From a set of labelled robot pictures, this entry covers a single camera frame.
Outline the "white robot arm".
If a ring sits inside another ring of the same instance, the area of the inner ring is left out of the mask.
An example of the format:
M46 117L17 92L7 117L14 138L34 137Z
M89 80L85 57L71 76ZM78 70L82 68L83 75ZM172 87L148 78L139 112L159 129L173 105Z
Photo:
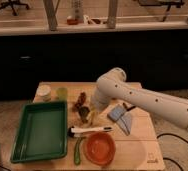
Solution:
M96 110L103 111L112 99L124 100L188 131L188 99L132 87L126 82L126 78L125 71L119 67L101 75L96 81L91 105Z

